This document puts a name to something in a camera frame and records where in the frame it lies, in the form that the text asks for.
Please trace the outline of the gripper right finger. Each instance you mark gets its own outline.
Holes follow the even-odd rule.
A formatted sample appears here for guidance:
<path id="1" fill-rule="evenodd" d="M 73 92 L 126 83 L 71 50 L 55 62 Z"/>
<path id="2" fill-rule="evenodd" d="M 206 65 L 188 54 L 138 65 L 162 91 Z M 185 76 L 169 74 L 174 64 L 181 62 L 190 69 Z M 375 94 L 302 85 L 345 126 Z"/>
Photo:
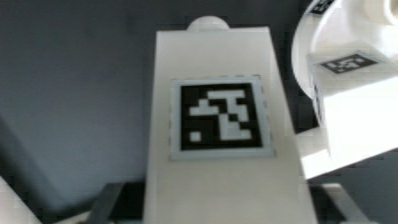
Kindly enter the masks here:
<path id="1" fill-rule="evenodd" d="M 373 221 L 339 183 L 311 186 L 318 224 L 380 224 Z"/>

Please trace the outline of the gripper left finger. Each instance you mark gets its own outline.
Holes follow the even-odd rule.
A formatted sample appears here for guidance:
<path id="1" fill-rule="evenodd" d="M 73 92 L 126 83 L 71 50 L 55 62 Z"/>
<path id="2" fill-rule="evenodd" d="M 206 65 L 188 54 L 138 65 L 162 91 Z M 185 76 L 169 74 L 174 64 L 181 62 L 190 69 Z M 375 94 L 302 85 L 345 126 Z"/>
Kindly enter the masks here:
<path id="1" fill-rule="evenodd" d="M 99 192 L 85 224 L 110 224 L 110 216 L 122 192 L 122 183 L 110 183 Z"/>

